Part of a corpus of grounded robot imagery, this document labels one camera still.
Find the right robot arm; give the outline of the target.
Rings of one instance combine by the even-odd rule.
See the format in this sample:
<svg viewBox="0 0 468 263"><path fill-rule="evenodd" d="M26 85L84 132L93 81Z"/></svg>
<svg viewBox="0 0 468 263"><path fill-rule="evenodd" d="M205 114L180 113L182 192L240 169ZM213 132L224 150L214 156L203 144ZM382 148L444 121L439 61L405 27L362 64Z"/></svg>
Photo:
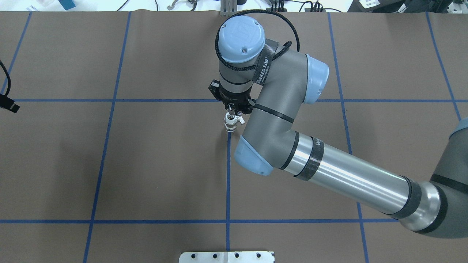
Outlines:
<svg viewBox="0 0 468 263"><path fill-rule="evenodd" d="M231 115L250 116L234 153L248 171L284 171L373 208L406 229L467 237L467 119L428 14L320 14L329 61L268 39L238 15L216 34Z"/></svg>

